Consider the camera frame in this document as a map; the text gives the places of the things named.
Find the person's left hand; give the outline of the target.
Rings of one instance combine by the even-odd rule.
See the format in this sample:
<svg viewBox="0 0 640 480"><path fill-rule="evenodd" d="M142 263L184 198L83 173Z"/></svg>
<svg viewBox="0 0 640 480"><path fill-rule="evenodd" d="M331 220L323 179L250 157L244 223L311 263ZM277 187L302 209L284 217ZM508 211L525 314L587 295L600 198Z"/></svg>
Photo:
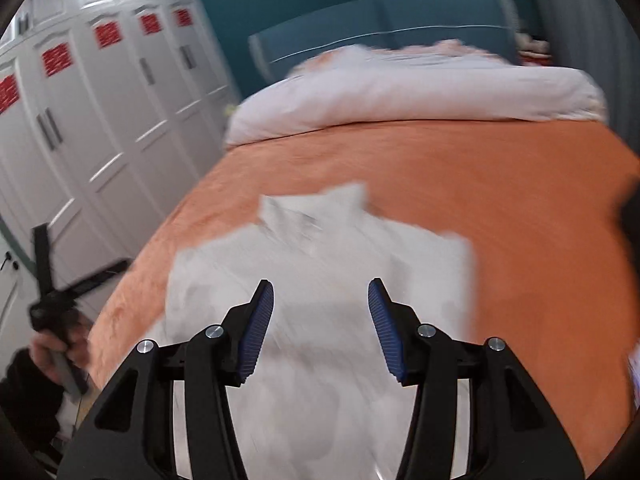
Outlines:
<svg viewBox="0 0 640 480"><path fill-rule="evenodd" d="M60 374L56 368L52 354L54 352L63 353L75 366L81 370L86 370L90 364L90 346L88 341L90 320L83 315L79 315L78 322L68 331L66 344L58 339L50 330L34 333L28 347L28 353L32 362L40 372L52 380L57 385L62 385Z"/></svg>

